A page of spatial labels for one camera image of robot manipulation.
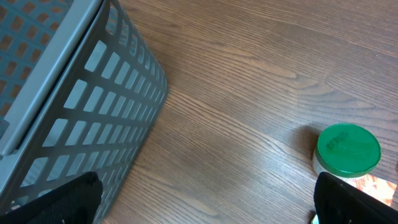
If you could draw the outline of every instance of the wooden floor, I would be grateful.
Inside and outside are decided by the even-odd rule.
[[[308,223],[317,135],[342,122],[398,183],[396,0],[121,2],[170,94],[105,223]]]

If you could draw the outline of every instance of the green lid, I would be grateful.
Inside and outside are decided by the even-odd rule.
[[[354,124],[335,124],[326,128],[315,151],[319,163],[340,177],[360,177],[380,161],[381,148],[369,131]]]

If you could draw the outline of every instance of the black object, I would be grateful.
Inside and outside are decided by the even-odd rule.
[[[101,203],[102,182],[87,172],[0,217],[1,224],[92,223]]]
[[[327,172],[317,180],[315,208],[320,224],[398,223],[398,212]]]

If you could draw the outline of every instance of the plastic container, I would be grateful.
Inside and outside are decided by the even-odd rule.
[[[351,179],[369,173],[380,158],[380,144],[369,131],[354,124],[335,124],[319,136],[312,161],[318,175],[329,172]]]
[[[0,214],[93,170],[110,210],[164,104],[160,64],[116,0],[0,1]]]

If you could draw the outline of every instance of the plastic crate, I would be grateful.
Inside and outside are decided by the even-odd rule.
[[[164,72],[117,1],[5,0],[0,15],[0,213],[94,170],[98,223],[166,99]]]

